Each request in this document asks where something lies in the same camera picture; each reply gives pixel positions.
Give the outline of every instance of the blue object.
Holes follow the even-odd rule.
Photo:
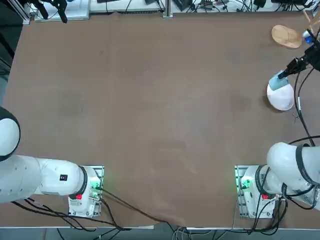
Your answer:
[[[278,75],[280,73],[282,73],[283,70],[281,70],[280,72],[278,72],[276,75],[274,75],[270,80],[269,80],[269,86],[270,88],[275,91],[275,90],[278,90],[282,87],[284,87],[285,85],[288,85],[289,84],[289,80],[287,77],[284,77],[282,79],[279,79],[278,78]]]
[[[305,38],[305,41],[306,41],[307,44],[312,43],[312,36],[306,37],[306,38]]]

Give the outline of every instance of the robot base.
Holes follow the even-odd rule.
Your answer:
[[[258,165],[236,165],[234,168],[236,188],[238,193],[238,206],[241,217],[255,218],[257,214],[257,205],[260,197],[260,192],[258,191],[255,182],[257,168]],[[260,219],[272,218],[275,208],[275,200],[276,198],[260,199],[258,214],[268,202],[271,202],[264,208],[260,215]]]
[[[102,191],[95,187],[103,188],[104,166],[83,166],[87,173],[87,185],[81,196],[76,199],[68,197],[69,215],[93,218],[101,215],[100,197]]]

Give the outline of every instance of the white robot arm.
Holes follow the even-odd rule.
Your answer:
[[[20,141],[18,120],[0,107],[0,203],[33,194],[68,196],[69,214],[99,215],[101,180],[89,166],[56,159],[13,155]]]
[[[294,146],[284,142],[274,144],[267,154],[267,165],[248,167],[241,179],[249,217],[256,217],[258,202],[261,211],[264,205],[273,201],[261,214],[262,218],[271,217],[274,200],[279,196],[298,200],[311,206],[310,209],[320,210],[319,156],[320,146]]]

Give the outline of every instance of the white bowl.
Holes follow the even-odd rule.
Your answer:
[[[287,111],[295,104],[294,89],[290,84],[280,87],[277,90],[272,90],[270,85],[266,89],[266,96],[270,104],[278,110]]]

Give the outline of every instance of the brown table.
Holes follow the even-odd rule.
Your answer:
[[[265,164],[272,144],[305,136],[293,109],[276,112],[266,103],[270,77],[307,47],[275,44],[276,24],[306,27],[300,12],[32,22],[23,27],[4,98],[21,125],[16,153],[104,165],[105,186],[143,211],[182,226],[230,228],[234,166]],[[312,73],[301,92],[314,135],[319,77]],[[68,208],[66,198],[40,200]],[[155,223],[109,203],[122,226]],[[1,226],[65,226],[12,204],[0,212]],[[252,224],[238,216],[235,227]],[[107,213],[101,219],[110,220]],[[319,222],[318,211],[290,204],[282,227]]]

